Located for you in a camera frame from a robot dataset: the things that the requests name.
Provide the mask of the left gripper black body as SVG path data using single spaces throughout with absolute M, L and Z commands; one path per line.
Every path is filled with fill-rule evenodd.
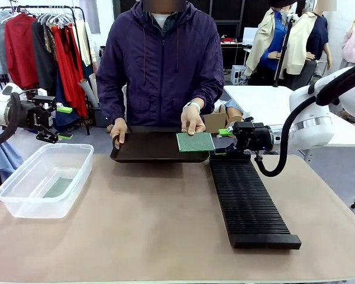
M 53 127 L 53 117 L 51 112 L 41 106 L 35 106 L 27 111 L 27 129 L 43 131 Z

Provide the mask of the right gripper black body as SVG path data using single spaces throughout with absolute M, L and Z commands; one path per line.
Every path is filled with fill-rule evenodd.
M 271 151 L 274 146 L 272 129 L 261 122 L 235 122 L 233 135 L 237 140 L 235 147 L 238 151 Z

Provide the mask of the person's left hand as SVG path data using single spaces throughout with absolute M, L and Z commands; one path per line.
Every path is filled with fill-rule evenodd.
M 194 135 L 196 133 L 203 133 L 206 128 L 199 113 L 199 105 L 190 104 L 184 107 L 181 115 L 183 133 Z

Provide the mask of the person's right hand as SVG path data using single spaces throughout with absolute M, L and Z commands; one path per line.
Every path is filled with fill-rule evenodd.
M 117 118 L 111 129 L 110 136 L 112 137 L 115 147 L 118 149 L 125 142 L 125 135 L 127 133 L 127 124 L 125 119 Z

